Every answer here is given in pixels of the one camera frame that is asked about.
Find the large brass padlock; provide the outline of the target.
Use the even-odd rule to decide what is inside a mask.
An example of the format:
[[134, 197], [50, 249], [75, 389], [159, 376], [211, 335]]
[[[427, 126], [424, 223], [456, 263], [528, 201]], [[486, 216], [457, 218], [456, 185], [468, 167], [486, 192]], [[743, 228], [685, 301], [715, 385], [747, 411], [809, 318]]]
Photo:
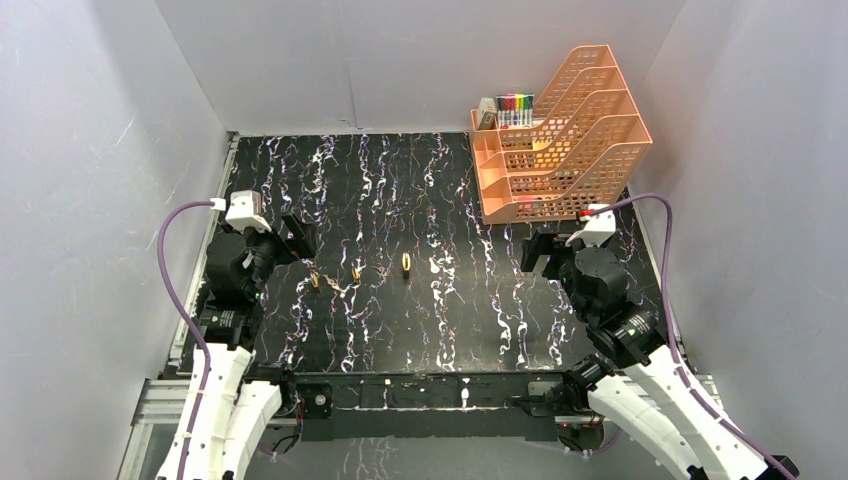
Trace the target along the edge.
[[404, 252], [401, 258], [402, 273], [407, 276], [411, 271], [411, 257], [408, 252]]

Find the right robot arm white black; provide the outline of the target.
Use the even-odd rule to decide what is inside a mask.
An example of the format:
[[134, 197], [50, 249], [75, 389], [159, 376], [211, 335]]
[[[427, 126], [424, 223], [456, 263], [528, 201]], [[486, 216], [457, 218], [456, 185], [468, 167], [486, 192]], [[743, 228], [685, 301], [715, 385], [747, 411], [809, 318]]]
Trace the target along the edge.
[[795, 479], [796, 464], [745, 440], [687, 366], [657, 313], [635, 303], [613, 252], [578, 235], [535, 231], [520, 268], [544, 267], [597, 350], [563, 375], [565, 405], [614, 422], [677, 479]]

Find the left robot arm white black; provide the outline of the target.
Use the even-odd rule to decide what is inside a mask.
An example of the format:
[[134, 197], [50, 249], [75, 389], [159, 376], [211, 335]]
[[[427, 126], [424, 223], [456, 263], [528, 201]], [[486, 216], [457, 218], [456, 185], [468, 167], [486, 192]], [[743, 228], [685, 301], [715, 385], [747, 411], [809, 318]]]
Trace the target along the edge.
[[299, 404], [283, 375], [248, 380], [264, 319], [261, 293], [273, 271], [316, 255], [316, 227], [293, 213], [274, 231], [238, 220], [206, 248], [206, 273], [191, 320], [205, 321], [177, 431], [159, 479], [242, 479], [272, 416]]

